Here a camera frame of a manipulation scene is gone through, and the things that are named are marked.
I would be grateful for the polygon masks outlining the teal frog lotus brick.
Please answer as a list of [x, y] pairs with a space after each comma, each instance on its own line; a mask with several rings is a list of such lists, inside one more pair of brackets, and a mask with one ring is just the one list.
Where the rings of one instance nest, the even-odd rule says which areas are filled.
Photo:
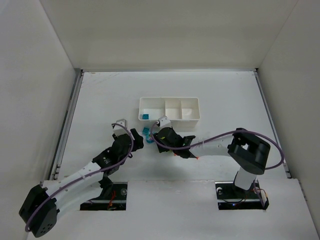
[[152, 139], [152, 137], [151, 137], [150, 135], [148, 135], [148, 136], [146, 137], [146, 142], [147, 142], [148, 144], [151, 144], [151, 143], [154, 142], [154, 140]]

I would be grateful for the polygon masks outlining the teal two-by-two brick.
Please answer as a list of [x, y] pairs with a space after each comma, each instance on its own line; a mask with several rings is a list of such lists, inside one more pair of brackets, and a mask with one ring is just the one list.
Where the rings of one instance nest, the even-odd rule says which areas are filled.
[[144, 127], [143, 130], [142, 130], [142, 134], [147, 136], [150, 132], [150, 129], [148, 127]]

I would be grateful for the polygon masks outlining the teal two-by-four brick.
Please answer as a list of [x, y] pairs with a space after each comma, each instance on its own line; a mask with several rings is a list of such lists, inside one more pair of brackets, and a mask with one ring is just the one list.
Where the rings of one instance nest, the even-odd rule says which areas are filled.
[[149, 114], [147, 114], [147, 113], [142, 114], [141, 119], [142, 120], [149, 120]]

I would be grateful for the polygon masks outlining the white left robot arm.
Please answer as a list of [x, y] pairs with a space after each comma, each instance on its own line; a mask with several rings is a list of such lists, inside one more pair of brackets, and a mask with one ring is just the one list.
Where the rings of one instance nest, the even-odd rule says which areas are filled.
[[124, 127], [123, 131], [123, 134], [114, 133], [112, 145], [77, 172], [47, 187], [38, 184], [29, 191], [18, 212], [27, 233], [40, 238], [72, 208], [78, 209], [91, 199], [117, 194], [109, 175], [131, 158], [133, 152], [144, 147], [143, 137], [136, 129]]

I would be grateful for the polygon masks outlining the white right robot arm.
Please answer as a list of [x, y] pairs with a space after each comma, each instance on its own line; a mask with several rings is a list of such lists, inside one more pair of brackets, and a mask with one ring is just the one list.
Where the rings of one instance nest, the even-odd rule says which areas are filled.
[[152, 135], [160, 153], [169, 150], [183, 159], [208, 156], [231, 157], [240, 166], [233, 185], [244, 191], [252, 188], [257, 176], [265, 173], [271, 146], [266, 141], [237, 128], [236, 133], [224, 135], [212, 141], [194, 135], [180, 136], [172, 127], [164, 127]]

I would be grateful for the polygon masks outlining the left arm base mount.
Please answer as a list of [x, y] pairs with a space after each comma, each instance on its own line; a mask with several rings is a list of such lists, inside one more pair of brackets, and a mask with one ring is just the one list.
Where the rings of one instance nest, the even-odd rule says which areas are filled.
[[81, 211], [125, 211], [127, 208], [128, 183], [109, 181], [98, 197], [80, 205]]

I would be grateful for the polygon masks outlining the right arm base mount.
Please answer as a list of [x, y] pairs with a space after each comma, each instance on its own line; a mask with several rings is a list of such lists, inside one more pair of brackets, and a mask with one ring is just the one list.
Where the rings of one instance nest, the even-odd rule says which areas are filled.
[[266, 191], [256, 180], [249, 190], [236, 187], [232, 181], [215, 182], [219, 210], [266, 210], [270, 201]]

